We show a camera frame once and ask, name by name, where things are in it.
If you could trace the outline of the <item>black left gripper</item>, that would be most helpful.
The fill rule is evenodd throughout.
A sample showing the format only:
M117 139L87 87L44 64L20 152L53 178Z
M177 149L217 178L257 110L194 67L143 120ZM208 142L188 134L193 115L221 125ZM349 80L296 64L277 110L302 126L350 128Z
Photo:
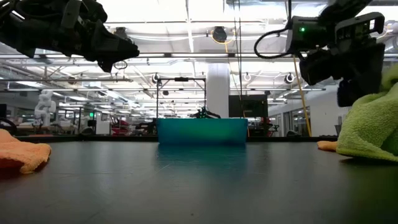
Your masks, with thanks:
M97 1L25 1L24 54L32 58L37 48L82 55L97 60L104 72L113 61L139 56L128 37L109 32L103 25L108 15Z

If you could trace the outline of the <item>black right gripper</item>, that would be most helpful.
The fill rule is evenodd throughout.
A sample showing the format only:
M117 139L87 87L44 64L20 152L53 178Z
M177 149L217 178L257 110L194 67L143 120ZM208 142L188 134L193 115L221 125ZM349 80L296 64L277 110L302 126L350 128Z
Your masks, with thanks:
M339 107L352 106L359 98L379 92L385 44L371 34L383 32L384 20L380 12L370 12L337 23L336 56L343 69L337 91Z

